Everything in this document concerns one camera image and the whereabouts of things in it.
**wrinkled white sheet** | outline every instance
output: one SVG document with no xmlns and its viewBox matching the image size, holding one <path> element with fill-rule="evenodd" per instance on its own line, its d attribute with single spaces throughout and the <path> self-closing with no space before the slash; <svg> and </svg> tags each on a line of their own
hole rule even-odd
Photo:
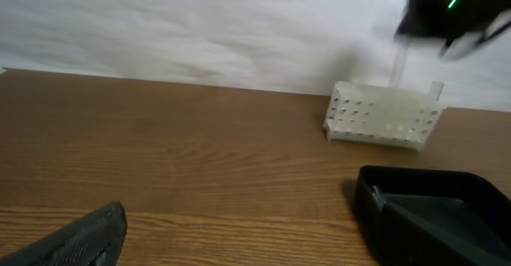
<svg viewBox="0 0 511 266">
<path fill-rule="evenodd" d="M 386 85 L 404 0 L 0 0 L 0 66 L 330 94 Z M 402 87 L 511 109 L 509 41 L 459 62 L 412 50 Z"/>
</svg>

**wooden table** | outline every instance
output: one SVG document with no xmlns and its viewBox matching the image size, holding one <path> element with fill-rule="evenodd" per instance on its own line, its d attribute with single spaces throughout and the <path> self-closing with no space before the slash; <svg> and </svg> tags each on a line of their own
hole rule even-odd
<svg viewBox="0 0 511 266">
<path fill-rule="evenodd" d="M 511 113 L 447 109 L 417 153 L 328 142 L 329 98 L 8 70 L 0 256 L 120 200 L 119 265 L 374 265 L 362 165 L 464 170 L 511 195 Z"/>
</svg>

